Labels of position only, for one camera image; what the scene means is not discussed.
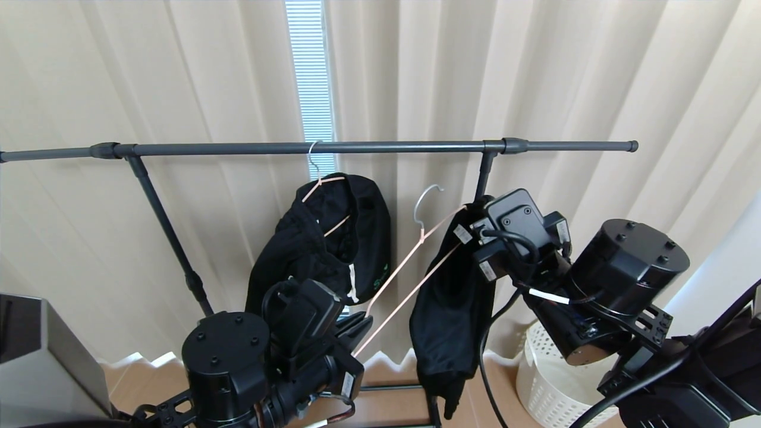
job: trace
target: wooden floor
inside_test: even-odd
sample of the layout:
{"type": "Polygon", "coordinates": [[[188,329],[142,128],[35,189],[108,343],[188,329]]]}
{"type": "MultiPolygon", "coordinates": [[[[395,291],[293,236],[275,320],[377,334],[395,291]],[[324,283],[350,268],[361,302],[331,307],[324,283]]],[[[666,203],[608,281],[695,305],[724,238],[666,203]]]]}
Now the wooden floor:
{"type": "MultiPolygon", "coordinates": [[[[185,372],[177,360],[171,360],[159,367],[139,359],[121,366],[104,366],[111,401],[117,408],[132,413],[144,403],[158,404],[178,392],[187,389],[185,372]]],[[[534,428],[536,423],[525,411],[517,398],[514,388],[517,368],[487,359],[486,371],[496,401],[502,415],[512,428],[534,428]]],[[[387,359],[375,358],[367,364],[365,385],[387,385],[395,383],[417,383],[415,360],[409,356],[401,368],[394,366],[387,359]]],[[[428,423],[428,411],[422,389],[403,391],[363,392],[356,400],[357,413],[344,423],[335,426],[373,427],[402,424],[428,423]]],[[[440,399],[439,409],[444,402],[440,399]]],[[[336,400],[320,399],[309,410],[304,420],[296,420],[289,427],[303,427],[318,420],[341,413],[343,404],[336,400]]],[[[444,420],[443,426],[492,428],[499,423],[492,412],[480,374],[466,383],[465,392],[460,399],[460,406],[452,420],[444,420]]],[[[623,424],[618,417],[608,420],[604,428],[621,428],[623,424]]]]}

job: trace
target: silver metal hook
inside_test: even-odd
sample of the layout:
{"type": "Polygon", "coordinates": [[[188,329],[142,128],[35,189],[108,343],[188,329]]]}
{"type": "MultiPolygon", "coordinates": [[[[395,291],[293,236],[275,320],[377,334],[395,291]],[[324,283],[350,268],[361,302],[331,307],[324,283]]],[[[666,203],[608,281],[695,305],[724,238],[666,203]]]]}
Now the silver metal hook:
{"type": "Polygon", "coordinates": [[[419,224],[420,225],[420,229],[423,229],[423,230],[425,230],[425,225],[423,224],[422,220],[418,219],[418,208],[420,207],[420,203],[423,201],[423,198],[425,197],[425,195],[431,189],[433,189],[434,187],[436,187],[439,192],[443,192],[444,191],[444,188],[439,186],[438,184],[432,184],[432,185],[428,186],[428,188],[423,190],[423,194],[420,195],[420,197],[418,198],[418,202],[415,203],[415,209],[412,211],[412,219],[415,220],[415,223],[419,224]]]}
{"type": "Polygon", "coordinates": [[[309,146],[309,152],[307,152],[307,159],[309,160],[309,163],[314,166],[315,169],[317,169],[317,179],[321,179],[323,177],[322,173],[320,172],[320,167],[317,166],[317,164],[314,163],[312,160],[312,149],[315,145],[317,145],[318,142],[323,142],[323,140],[318,139],[316,142],[313,142],[312,145],[309,146]]]}

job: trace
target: beige curtain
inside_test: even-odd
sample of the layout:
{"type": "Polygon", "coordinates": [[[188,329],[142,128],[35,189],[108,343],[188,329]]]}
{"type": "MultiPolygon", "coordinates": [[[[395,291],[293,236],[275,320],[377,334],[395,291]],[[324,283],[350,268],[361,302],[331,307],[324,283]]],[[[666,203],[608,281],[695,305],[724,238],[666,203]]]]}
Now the beige curtain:
{"type": "MultiPolygon", "coordinates": [[[[528,189],[571,220],[576,254],[608,218],[659,228],[691,270],[761,187],[761,3],[389,2],[327,0],[339,140],[640,141],[634,153],[526,153],[495,160],[488,193],[528,189]]],[[[346,155],[344,171],[375,179],[396,213],[396,257],[415,244],[412,206],[434,225],[473,199],[479,155],[346,155]]],[[[422,278],[434,235],[374,309],[376,324],[422,278]]],[[[496,306],[513,288],[502,283],[496,306]]],[[[363,353],[400,359],[407,305],[363,353]]],[[[521,303],[490,347],[512,355],[534,319],[521,303]]]]}
{"type": "MultiPolygon", "coordinates": [[[[0,2],[2,150],[303,140],[282,2],[0,2]]],[[[212,307],[308,181],[304,156],[147,158],[212,307]]],[[[180,355],[201,311],[124,162],[2,166],[0,290],[100,358],[180,355]]]]}

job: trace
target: laundry basket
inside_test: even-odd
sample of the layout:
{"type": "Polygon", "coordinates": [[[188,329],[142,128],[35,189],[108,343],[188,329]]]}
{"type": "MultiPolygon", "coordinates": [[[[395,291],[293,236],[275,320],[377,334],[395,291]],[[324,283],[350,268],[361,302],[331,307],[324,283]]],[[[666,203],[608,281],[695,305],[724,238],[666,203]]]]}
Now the laundry basket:
{"type": "MultiPolygon", "coordinates": [[[[540,322],[528,329],[518,366],[517,392],[528,413],[545,428],[564,428],[603,399],[597,383],[613,367],[615,356],[586,366],[570,366],[540,322]]],[[[618,413],[609,407],[586,426],[592,428],[618,413]]]]}

